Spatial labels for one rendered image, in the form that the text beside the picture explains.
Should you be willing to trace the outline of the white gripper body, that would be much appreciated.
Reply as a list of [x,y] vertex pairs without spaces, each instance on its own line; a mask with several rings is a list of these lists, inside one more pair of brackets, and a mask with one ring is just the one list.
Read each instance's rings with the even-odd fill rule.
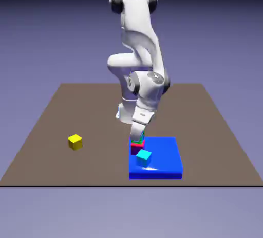
[[139,122],[133,121],[131,125],[131,131],[130,131],[130,139],[132,141],[139,141],[146,126],[147,124],[145,123],[139,123]]

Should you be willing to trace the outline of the small green cube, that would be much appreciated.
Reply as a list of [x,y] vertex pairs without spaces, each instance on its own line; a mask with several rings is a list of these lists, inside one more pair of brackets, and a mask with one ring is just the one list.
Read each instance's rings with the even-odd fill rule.
[[132,143],[141,144],[144,140],[144,132],[141,133],[140,138],[137,141],[132,140]]

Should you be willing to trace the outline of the small red cube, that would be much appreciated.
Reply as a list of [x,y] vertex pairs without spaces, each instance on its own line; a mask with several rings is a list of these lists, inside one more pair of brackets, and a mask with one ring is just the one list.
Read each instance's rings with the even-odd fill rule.
[[141,150],[144,149],[145,146],[145,139],[141,144],[135,144],[135,143],[130,143],[130,153],[131,155],[137,155],[137,153]]

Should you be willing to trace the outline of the small cyan cube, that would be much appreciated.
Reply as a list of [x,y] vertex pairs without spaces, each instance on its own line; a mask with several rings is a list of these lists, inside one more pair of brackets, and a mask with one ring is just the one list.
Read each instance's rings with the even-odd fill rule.
[[138,166],[147,167],[151,162],[151,158],[152,158],[151,152],[141,149],[136,154],[136,163]]

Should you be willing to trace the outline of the small yellow cube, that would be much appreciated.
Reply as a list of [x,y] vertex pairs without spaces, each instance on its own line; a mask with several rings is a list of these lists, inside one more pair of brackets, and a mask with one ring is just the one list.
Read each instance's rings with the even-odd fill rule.
[[76,151],[83,147],[83,139],[79,135],[75,134],[68,138],[68,146]]

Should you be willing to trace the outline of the large blue box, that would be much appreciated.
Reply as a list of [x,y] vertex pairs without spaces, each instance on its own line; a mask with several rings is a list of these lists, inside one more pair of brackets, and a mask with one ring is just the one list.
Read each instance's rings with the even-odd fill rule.
[[182,179],[183,166],[176,139],[174,137],[145,137],[144,139],[144,150],[152,153],[151,162],[147,167],[138,166],[136,156],[130,153],[129,178]]

